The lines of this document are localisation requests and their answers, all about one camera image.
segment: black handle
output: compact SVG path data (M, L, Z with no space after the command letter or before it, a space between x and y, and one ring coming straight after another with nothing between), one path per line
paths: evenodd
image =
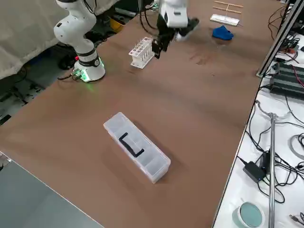
M144 152L144 149L141 149L138 153L135 153L134 150L127 144L123 139L128 135L128 132L124 133L120 138L119 141L122 143L122 145L132 154L133 157L137 158L139 155L141 155Z

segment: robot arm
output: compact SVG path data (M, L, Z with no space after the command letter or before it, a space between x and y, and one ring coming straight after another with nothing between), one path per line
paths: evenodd
M57 4L69 11L69 15L54 27L56 38L69 44L75 50L79 60L74 71L79 72L85 82L95 81L105 74L104 66L92 41L84 38L96 23L96 16L89 11L83 0L56 0Z
M152 42L152 50L156 58L160 58L162 51L167 51L170 42L185 40L197 27L197 18L189 19L187 15L187 0L156 0L160 6L157 20L159 34Z

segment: white sheet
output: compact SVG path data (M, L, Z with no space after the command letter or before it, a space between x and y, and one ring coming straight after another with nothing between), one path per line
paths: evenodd
M96 14L118 0L97 0ZM93 6L94 0L87 0ZM0 79L58 41L54 25L68 14L55 0L2 0L0 7Z

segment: clear plastic box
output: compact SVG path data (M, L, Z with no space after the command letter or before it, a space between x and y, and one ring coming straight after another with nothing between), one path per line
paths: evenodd
M152 183L168 171L170 159L124 114L117 113L104 123L104 128Z

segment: white block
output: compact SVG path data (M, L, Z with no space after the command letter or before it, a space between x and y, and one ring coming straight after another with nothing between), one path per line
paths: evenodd
M168 171L170 159L124 114L117 113L104 128L152 183Z
M219 22L219 23L223 23L223 24L227 24L227 25L232 25L232 26L237 26L239 23L239 19L230 18L227 16L218 15L218 14L212 14L210 20Z

